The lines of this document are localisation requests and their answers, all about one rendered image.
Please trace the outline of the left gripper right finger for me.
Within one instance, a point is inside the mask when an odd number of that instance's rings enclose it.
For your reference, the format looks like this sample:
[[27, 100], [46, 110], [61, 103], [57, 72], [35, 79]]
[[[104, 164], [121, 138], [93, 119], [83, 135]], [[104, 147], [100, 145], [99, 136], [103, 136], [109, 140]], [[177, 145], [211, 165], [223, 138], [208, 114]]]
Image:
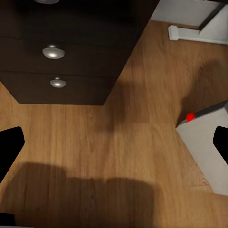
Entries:
[[216, 128], [213, 144], [228, 165], [228, 128], [221, 126]]

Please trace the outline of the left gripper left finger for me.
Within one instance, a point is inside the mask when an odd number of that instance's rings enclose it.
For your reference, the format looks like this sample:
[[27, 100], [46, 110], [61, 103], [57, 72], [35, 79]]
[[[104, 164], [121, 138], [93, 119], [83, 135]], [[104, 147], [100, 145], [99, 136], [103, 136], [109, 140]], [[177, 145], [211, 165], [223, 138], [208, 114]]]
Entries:
[[0, 132], [0, 183], [25, 144], [20, 126]]

